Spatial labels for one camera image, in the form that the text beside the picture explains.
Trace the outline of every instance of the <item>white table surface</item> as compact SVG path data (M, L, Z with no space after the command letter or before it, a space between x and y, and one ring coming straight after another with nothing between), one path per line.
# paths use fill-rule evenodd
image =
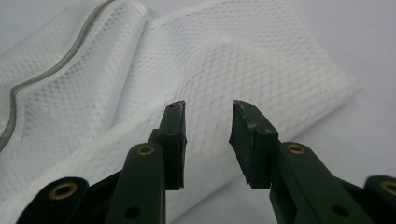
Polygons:
M362 186L369 175L396 176L396 1L286 0L309 34L362 90L297 136L330 171ZM0 54L78 0L0 0ZM141 0L166 15L202 0ZM276 223L267 190L240 177L174 223Z

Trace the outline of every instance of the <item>folded fabric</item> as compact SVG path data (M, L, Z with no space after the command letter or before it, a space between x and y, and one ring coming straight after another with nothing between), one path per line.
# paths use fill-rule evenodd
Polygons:
M55 179L117 172L164 107L185 100L185 188L167 192L171 221L240 175L233 100L256 105L285 141L359 87L280 0L147 14L130 1L80 4L0 56L2 223Z

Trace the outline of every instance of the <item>brass screw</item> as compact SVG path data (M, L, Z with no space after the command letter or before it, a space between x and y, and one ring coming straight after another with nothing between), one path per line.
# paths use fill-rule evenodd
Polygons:
M52 200L62 200L68 198L76 192L78 186L74 182L64 182L57 185L49 192L49 197Z
M396 196L396 182L384 180L380 183L381 188L384 189L387 193Z
M152 146L143 146L137 150L137 154L141 156L147 156L154 152L154 147Z
M299 155L305 153L305 148L297 146L297 145L288 145L288 150L291 153L299 154Z

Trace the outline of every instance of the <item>white background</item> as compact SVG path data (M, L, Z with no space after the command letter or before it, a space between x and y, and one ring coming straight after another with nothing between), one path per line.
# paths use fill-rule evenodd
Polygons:
M358 186L369 175L396 176L396 2L286 1L335 65L363 86L350 101L293 141L311 147L334 175ZM0 55L76 2L0 0ZM140 2L154 16L161 16L203 1ZM175 223L276 220L268 191L252 190L240 177Z

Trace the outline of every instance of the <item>zipper seam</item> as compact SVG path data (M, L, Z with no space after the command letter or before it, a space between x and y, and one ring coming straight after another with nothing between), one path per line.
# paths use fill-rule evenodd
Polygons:
M70 62L70 60L72 60L73 57L77 54L77 52L81 48L82 44L85 42L85 39L87 38L88 34L90 33L91 28L94 26L94 23L96 22L96 19L102 14L102 12L106 9L106 7L114 1L115 0L108 0L104 3L102 3L101 5L97 6L93 10L93 12L91 12L91 14L88 16L87 20L85 20L84 24L82 25L81 30L78 34L78 37L76 38L72 47L69 49L69 51L66 52L66 54L62 57L62 59L59 62L57 62L49 70L42 73L41 75L38 75L31 79L28 79L28 80L11 88L11 90L9 92L9 98L10 98L9 119L8 119L6 128L4 129L3 133L0 135L0 152L7 145L7 143L9 142L9 140L12 137L12 134L14 134L14 131L15 131L15 127L17 124L17 94L18 94L18 92L20 90L22 90L23 88L30 86L31 84L37 83L38 81L41 81L44 78L54 75L59 70L61 70L65 65L67 65Z

